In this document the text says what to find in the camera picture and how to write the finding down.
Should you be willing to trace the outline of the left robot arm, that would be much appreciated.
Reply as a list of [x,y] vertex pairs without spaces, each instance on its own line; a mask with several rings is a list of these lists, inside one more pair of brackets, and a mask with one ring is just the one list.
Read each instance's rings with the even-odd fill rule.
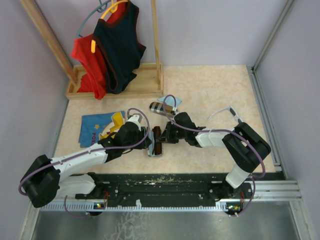
[[126,150],[147,149],[151,144],[149,127],[126,122],[117,132],[92,146],[62,157],[38,156],[20,180],[18,191],[27,196],[35,208],[50,203],[62,189],[64,180],[81,170],[110,162]]

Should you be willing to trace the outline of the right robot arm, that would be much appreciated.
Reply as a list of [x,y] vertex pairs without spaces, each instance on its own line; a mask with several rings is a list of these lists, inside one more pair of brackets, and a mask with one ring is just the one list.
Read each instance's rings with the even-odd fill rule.
[[246,122],[241,120],[232,129],[197,127],[186,112],[169,120],[158,143],[176,144],[185,140],[197,148],[226,148],[235,164],[225,177],[223,192],[235,198],[241,192],[241,184],[271,153],[270,145]]

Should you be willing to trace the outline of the brown tortoise sunglasses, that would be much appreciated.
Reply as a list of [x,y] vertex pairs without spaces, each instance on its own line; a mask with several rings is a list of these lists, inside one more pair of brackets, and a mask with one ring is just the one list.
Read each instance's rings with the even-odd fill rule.
[[162,154],[162,143],[159,142],[159,138],[161,137],[161,134],[162,134],[161,128],[159,126],[155,126],[152,131],[154,133],[154,139],[155,139],[154,153],[156,156],[159,156]]

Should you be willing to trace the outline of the plaid glasses case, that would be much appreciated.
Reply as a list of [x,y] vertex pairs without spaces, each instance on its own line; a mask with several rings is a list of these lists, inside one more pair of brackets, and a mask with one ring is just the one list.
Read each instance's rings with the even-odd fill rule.
[[167,114],[167,107],[169,105],[163,105],[163,103],[161,102],[151,102],[150,105],[149,105],[149,110],[152,112],[152,113],[155,113],[155,114],[158,114],[158,115],[162,115],[162,116],[165,116]]

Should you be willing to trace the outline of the light blue cleaning cloth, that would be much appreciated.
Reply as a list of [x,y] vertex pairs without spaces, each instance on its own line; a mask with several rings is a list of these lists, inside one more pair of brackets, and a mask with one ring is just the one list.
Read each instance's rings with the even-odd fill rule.
[[148,137],[151,140],[151,144],[148,146],[148,156],[149,157],[155,157],[155,137],[154,137],[154,132],[152,130],[149,131]]

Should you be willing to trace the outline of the flag newsprint glasses case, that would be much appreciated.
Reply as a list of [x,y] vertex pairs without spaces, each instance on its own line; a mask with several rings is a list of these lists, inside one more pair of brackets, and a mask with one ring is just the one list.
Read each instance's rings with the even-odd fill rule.
[[158,142],[158,138],[161,136],[161,128],[155,126],[148,133],[148,138],[151,140],[151,144],[148,146],[147,154],[149,157],[162,157],[163,156],[163,145]]

